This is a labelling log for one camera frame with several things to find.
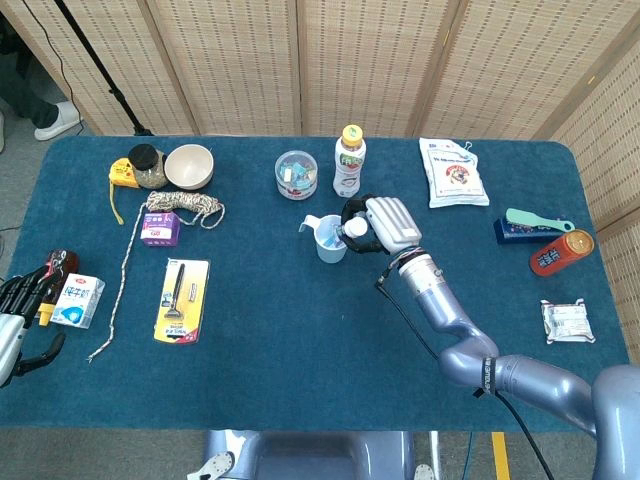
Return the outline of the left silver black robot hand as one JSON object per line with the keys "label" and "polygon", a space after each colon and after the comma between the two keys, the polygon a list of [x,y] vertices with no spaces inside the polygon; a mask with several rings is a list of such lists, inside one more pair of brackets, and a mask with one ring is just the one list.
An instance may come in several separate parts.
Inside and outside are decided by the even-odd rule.
{"label": "left silver black robot hand", "polygon": [[64,333],[57,333],[49,348],[38,356],[23,358],[22,345],[36,313],[50,287],[61,279],[59,272],[47,273],[42,266],[24,276],[1,284],[1,387],[52,363],[63,348]]}

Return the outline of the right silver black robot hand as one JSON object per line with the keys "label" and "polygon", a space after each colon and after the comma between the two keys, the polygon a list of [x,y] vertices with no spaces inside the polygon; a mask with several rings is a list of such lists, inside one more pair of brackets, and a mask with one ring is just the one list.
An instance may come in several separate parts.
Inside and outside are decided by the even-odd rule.
{"label": "right silver black robot hand", "polygon": [[[360,241],[347,234],[347,223],[360,218],[373,229],[373,239]],[[349,199],[341,212],[338,237],[358,254],[384,252],[396,255],[407,248],[418,247],[422,234],[403,202],[395,197],[365,195]]]}

